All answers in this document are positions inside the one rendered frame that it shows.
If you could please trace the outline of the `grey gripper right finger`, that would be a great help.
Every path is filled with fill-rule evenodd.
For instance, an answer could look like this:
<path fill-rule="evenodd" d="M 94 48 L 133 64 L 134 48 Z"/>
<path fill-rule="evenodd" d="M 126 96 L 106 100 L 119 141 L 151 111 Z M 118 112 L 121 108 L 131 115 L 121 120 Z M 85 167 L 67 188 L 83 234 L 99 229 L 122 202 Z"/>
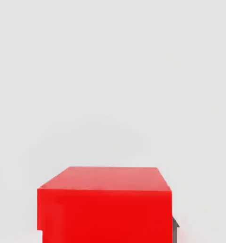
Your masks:
<path fill-rule="evenodd" d="M 177 243 L 177 229 L 179 228 L 179 224 L 175 220 L 174 217 L 172 217 L 172 243 Z"/>

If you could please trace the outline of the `small red cube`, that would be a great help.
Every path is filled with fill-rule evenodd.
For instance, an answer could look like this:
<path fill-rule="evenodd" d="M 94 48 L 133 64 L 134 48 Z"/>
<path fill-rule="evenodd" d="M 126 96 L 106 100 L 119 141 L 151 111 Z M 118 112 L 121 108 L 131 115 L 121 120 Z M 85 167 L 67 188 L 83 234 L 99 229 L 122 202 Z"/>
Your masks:
<path fill-rule="evenodd" d="M 69 167 L 37 190 L 42 243 L 172 243 L 172 191 L 157 168 Z"/>

